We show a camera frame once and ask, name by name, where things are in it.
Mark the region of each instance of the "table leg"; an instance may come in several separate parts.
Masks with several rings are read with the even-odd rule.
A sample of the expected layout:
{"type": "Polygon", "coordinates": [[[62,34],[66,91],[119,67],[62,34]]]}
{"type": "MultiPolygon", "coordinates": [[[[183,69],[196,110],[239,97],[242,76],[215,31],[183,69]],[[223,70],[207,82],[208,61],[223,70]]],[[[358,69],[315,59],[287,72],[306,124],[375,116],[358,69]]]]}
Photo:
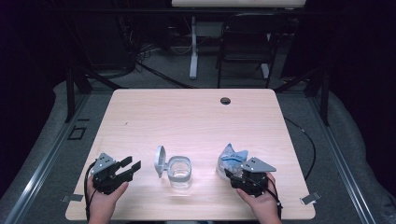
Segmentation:
{"type": "Polygon", "coordinates": [[[260,68],[262,69],[262,77],[268,78],[268,74],[270,73],[270,70],[268,68],[268,63],[262,63],[260,65],[260,68]]]}
{"type": "Polygon", "coordinates": [[[195,17],[191,20],[191,65],[190,65],[190,79],[197,78],[198,69],[198,53],[197,53],[197,34],[196,34],[196,22],[195,17]]]}

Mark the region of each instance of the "black cable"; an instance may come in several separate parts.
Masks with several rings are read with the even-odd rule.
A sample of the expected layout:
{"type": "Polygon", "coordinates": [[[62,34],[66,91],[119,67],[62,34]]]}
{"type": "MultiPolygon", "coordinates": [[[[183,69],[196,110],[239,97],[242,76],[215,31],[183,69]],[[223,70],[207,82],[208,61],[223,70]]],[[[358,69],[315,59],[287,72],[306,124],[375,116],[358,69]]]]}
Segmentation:
{"type": "Polygon", "coordinates": [[[117,74],[112,74],[112,75],[104,75],[104,74],[101,74],[100,76],[101,76],[101,77],[105,77],[105,78],[107,78],[107,79],[112,79],[112,78],[117,78],[117,77],[125,77],[126,75],[132,73],[133,71],[134,71],[134,68],[128,67],[128,68],[123,69],[122,71],[120,71],[120,72],[117,73],[117,74]]]}
{"type": "Polygon", "coordinates": [[[187,85],[187,84],[184,84],[182,82],[176,81],[176,80],[174,80],[174,79],[172,79],[172,78],[170,78],[170,77],[168,77],[168,76],[166,76],[166,75],[164,75],[164,74],[162,74],[162,73],[160,73],[160,72],[158,72],[158,71],[156,71],[156,70],[154,70],[154,69],[152,69],[150,67],[145,66],[144,64],[142,64],[139,61],[136,61],[136,63],[138,65],[140,65],[141,67],[143,67],[144,69],[148,70],[150,73],[154,74],[155,76],[161,77],[165,81],[167,81],[167,82],[169,82],[169,83],[171,83],[173,85],[176,85],[177,87],[182,87],[182,88],[185,88],[185,89],[197,89],[196,87],[193,87],[191,85],[187,85]]]}
{"type": "Polygon", "coordinates": [[[282,218],[282,203],[280,202],[279,198],[277,197],[277,190],[276,190],[276,186],[275,183],[272,181],[272,179],[268,178],[267,179],[272,183],[272,185],[274,186],[274,190],[275,193],[273,193],[271,190],[268,189],[268,187],[264,187],[263,185],[261,185],[260,183],[258,183],[257,181],[248,178],[248,180],[250,180],[251,182],[253,182],[254,184],[256,184],[257,186],[260,186],[262,189],[264,189],[265,191],[267,191],[276,201],[276,207],[277,207],[277,216],[279,218],[282,218]]]}
{"type": "Polygon", "coordinates": [[[311,144],[312,144],[312,148],[313,148],[313,151],[314,151],[314,158],[312,159],[312,163],[311,163],[311,167],[309,167],[309,170],[308,170],[308,173],[306,173],[306,175],[305,175],[305,177],[304,177],[304,180],[307,180],[308,179],[308,177],[309,177],[309,175],[311,174],[311,172],[312,172],[312,169],[314,168],[314,165],[315,165],[315,161],[317,160],[317,148],[315,147],[315,143],[314,143],[314,141],[312,140],[312,138],[308,135],[308,133],[302,128],[302,127],[300,127],[299,125],[297,125],[296,123],[294,123],[293,121],[291,121],[290,119],[288,119],[288,118],[285,118],[285,117],[283,117],[285,120],[287,120],[288,122],[290,122],[290,123],[292,123],[294,126],[296,126],[298,129],[300,129],[301,130],[301,132],[303,132],[303,134],[305,134],[305,136],[308,138],[308,140],[311,142],[311,144]]]}
{"type": "Polygon", "coordinates": [[[88,182],[88,175],[90,174],[90,170],[92,169],[92,167],[96,164],[96,161],[94,161],[89,167],[87,172],[85,173],[85,179],[84,179],[84,197],[85,197],[85,214],[87,216],[87,221],[90,221],[90,204],[91,204],[91,200],[92,197],[89,199],[88,198],[88,188],[87,188],[87,182],[88,182]]]}

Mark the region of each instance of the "plastic bag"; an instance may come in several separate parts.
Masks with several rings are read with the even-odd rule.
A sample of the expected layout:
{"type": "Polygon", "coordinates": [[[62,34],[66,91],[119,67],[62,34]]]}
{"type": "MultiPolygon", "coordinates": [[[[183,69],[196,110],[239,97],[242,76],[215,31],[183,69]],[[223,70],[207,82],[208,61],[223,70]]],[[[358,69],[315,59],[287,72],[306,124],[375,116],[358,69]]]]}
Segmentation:
{"type": "Polygon", "coordinates": [[[233,145],[229,143],[219,155],[216,171],[221,179],[229,180],[224,172],[224,169],[229,170],[234,175],[238,175],[239,173],[241,173],[241,163],[246,161],[247,159],[247,150],[235,152],[233,150],[233,145]]]}

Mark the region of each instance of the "table top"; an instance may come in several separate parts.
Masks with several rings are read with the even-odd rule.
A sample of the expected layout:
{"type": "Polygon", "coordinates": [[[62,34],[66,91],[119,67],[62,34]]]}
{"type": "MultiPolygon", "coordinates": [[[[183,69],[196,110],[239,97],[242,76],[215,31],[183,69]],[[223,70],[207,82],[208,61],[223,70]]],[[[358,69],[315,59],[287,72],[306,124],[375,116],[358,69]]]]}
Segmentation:
{"type": "Polygon", "coordinates": [[[173,7],[304,7],[305,0],[172,0],[173,7]]]}
{"type": "MultiPolygon", "coordinates": [[[[113,219],[121,220],[248,220],[250,208],[229,181],[216,173],[218,157],[231,143],[276,168],[276,188],[283,219],[310,219],[312,204],[304,177],[272,90],[194,89],[114,91],[75,194],[84,194],[84,175],[102,152],[121,161],[133,156],[141,169],[117,203],[113,219]],[[221,98],[228,98],[224,105],[221,98]],[[171,188],[167,174],[154,168],[157,146],[172,156],[190,158],[191,187],[171,188]]],[[[85,202],[70,202],[66,217],[83,220],[85,202]]]]}

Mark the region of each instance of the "black curtain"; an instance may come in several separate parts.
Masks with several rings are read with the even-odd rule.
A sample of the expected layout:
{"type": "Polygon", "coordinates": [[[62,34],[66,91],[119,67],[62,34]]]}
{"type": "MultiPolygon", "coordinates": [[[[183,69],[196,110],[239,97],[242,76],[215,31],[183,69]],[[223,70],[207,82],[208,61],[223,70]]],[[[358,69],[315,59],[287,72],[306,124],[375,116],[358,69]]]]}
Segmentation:
{"type": "Polygon", "coordinates": [[[396,3],[308,0],[306,9],[348,14],[340,21],[302,20],[282,77],[299,77],[317,68],[336,32],[346,27],[347,44],[328,70],[330,89],[357,122],[377,180],[396,196],[396,3]]]}
{"type": "Polygon", "coordinates": [[[0,195],[21,169],[65,80],[52,21],[35,1],[0,3],[0,195]]]}

